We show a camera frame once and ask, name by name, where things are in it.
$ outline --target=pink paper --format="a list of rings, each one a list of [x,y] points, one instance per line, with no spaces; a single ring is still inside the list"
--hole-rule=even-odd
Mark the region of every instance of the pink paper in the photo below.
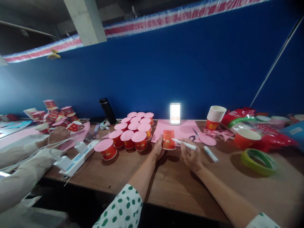
[[[170,125],[170,120],[158,120],[151,142],[155,143],[159,139],[159,135],[163,134],[164,130],[174,130],[174,137],[176,139],[189,138],[195,135],[192,128],[197,133],[202,134],[195,120],[182,120],[180,125]],[[201,141],[197,139],[194,140],[194,142],[200,143]]]

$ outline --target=hand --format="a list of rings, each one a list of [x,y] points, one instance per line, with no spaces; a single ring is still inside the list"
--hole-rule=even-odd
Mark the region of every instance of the hand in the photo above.
[[[56,127],[48,137],[48,144],[61,142],[62,140],[67,139],[69,136],[70,132],[65,127]]]
[[[165,153],[165,150],[162,148],[162,134],[159,136],[159,139],[156,141],[153,150],[150,155],[156,158],[156,161],[160,160]]]
[[[178,139],[182,142],[185,143],[189,143],[191,145],[196,146],[190,139]],[[200,148],[196,147],[196,150],[190,149],[188,147],[186,147],[186,145],[184,143],[180,144],[181,146],[181,152],[183,154],[185,163],[187,164],[187,166],[189,166],[189,168],[193,171],[193,172],[198,172],[201,169],[204,168],[204,165],[202,163],[202,159],[201,159],[201,154],[202,151],[200,150]]]

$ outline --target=white sleeve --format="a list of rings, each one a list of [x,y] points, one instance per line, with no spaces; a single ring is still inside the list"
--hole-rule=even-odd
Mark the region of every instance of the white sleeve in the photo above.
[[[143,206],[142,202],[138,191],[127,184],[101,214],[93,228],[137,228]]]
[[[280,228],[271,218],[263,212],[259,213],[246,228]]]

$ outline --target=blurred object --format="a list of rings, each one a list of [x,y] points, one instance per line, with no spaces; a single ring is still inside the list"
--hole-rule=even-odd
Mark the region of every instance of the blurred object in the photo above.
[[[36,108],[30,108],[30,109],[24,110],[25,114],[27,114],[28,117],[30,117],[32,120],[34,120],[33,113],[35,113],[37,111],[38,110]]]
[[[304,121],[299,121],[281,129],[280,132],[297,141],[299,143],[299,149],[304,152]]]

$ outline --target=green tape roll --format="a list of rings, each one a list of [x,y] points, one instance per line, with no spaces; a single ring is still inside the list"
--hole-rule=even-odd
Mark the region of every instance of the green tape roll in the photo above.
[[[266,167],[256,163],[251,157],[263,162]],[[252,148],[246,149],[244,153],[241,154],[241,161],[245,166],[262,176],[268,177],[276,173],[277,165],[274,159],[260,150]]]

